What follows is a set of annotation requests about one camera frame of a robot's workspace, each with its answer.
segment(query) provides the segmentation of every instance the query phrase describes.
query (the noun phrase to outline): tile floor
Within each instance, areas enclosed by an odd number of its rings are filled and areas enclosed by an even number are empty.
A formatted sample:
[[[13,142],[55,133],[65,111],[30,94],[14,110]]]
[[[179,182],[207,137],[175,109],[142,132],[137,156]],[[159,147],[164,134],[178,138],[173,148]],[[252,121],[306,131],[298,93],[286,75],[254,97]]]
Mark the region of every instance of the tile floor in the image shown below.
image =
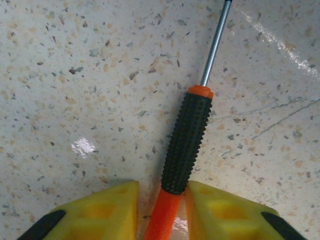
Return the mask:
[[[140,228],[222,0],[0,0],[0,232],[140,181]],[[320,2],[235,0],[191,176],[320,236]],[[186,240],[183,210],[172,239]]]

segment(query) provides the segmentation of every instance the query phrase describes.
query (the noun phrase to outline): screwdriver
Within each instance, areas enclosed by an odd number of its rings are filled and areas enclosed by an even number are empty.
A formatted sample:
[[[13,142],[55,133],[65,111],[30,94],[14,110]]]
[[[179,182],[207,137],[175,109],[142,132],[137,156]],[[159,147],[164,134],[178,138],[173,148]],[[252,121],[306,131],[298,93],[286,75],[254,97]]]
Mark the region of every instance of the screwdriver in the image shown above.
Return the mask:
[[[167,150],[158,194],[143,240],[168,240],[182,193],[206,130],[214,93],[207,87],[232,0],[225,0],[200,84],[183,99]]]

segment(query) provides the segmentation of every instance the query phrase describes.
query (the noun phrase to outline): yellow plastic part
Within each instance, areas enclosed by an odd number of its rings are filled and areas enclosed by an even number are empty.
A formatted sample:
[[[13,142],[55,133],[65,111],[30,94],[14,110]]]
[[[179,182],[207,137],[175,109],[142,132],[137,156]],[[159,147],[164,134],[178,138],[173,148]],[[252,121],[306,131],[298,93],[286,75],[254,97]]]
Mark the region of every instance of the yellow plastic part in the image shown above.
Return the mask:
[[[131,181],[59,206],[66,215],[44,240],[135,240],[138,195]]]
[[[189,240],[283,240],[261,215],[278,215],[270,207],[197,181],[185,193]]]

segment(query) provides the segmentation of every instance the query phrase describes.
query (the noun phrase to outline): metal shaft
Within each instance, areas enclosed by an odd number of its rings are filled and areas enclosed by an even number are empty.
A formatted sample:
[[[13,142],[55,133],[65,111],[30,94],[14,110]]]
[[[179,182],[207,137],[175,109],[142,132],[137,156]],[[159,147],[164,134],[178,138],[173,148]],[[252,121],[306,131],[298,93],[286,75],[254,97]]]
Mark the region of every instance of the metal shaft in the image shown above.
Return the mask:
[[[225,24],[227,21],[227,17],[228,17],[228,13],[229,13],[229,10],[231,7],[231,2],[232,2],[232,0],[225,0],[224,1],[223,9],[222,9],[221,16],[219,19],[219,23],[216,27],[214,38],[213,38],[213,41],[211,44],[209,56],[208,56],[206,63],[205,63],[203,75],[202,75],[201,82],[200,82],[201,86],[205,87],[208,84],[209,76],[210,76],[214,61],[215,61],[215,57],[216,57],[217,50],[219,47],[222,32],[224,30],[224,27],[225,27]]]

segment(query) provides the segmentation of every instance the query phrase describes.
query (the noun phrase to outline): black rubber grip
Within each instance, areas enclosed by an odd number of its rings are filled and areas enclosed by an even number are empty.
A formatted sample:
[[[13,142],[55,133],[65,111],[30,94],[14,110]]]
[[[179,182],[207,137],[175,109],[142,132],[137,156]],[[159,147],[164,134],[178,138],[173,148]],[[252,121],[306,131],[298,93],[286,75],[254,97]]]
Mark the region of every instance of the black rubber grip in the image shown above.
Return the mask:
[[[284,240],[307,240],[282,217],[267,211],[263,211],[261,215],[274,228],[274,230],[283,237]]]
[[[205,134],[212,99],[187,93],[182,102],[165,158],[161,187],[180,195],[187,186]]]
[[[66,211],[57,210],[44,215],[17,240],[42,240],[66,215]]]

